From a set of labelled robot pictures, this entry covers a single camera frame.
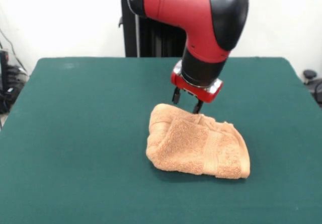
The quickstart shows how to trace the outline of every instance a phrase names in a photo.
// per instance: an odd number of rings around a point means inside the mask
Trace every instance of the black knob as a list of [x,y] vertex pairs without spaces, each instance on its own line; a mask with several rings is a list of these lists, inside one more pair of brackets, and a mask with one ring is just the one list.
[[303,72],[303,75],[307,80],[312,80],[317,76],[317,73],[314,70],[307,69]]

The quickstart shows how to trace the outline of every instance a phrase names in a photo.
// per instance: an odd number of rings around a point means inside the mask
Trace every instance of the table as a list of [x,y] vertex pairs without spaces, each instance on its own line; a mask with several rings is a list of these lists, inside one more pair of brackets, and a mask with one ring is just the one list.
[[243,135],[248,179],[152,166],[149,115],[177,60],[41,59],[0,133],[0,223],[321,223],[322,113],[282,58],[229,59],[202,109]]

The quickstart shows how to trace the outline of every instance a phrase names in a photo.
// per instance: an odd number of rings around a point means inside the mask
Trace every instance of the cable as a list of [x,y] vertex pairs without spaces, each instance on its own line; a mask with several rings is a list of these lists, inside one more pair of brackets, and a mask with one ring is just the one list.
[[7,36],[4,34],[4,32],[2,31],[1,28],[0,28],[0,33],[5,38],[5,40],[10,44],[11,49],[12,49],[12,53],[13,53],[14,57],[16,58],[16,60],[18,61],[19,65],[22,67],[22,69],[24,69],[25,72],[27,72],[26,68],[22,65],[21,61],[18,59],[18,57],[16,55],[13,43],[7,38]]

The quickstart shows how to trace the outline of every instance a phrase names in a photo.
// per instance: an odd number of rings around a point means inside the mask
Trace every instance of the towel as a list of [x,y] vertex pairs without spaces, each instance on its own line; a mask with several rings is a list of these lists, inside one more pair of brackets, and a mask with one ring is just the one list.
[[231,123],[167,104],[151,113],[146,155],[164,171],[225,179],[250,175],[247,146]]

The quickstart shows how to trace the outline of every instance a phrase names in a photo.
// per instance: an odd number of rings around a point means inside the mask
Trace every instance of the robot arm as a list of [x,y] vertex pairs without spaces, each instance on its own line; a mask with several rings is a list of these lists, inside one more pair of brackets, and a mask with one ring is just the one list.
[[249,0],[128,0],[128,4],[139,16],[186,31],[184,54],[171,77],[176,86],[173,101],[179,101],[180,89],[188,91],[199,100],[194,110],[198,113],[222,87],[218,77],[242,34]]

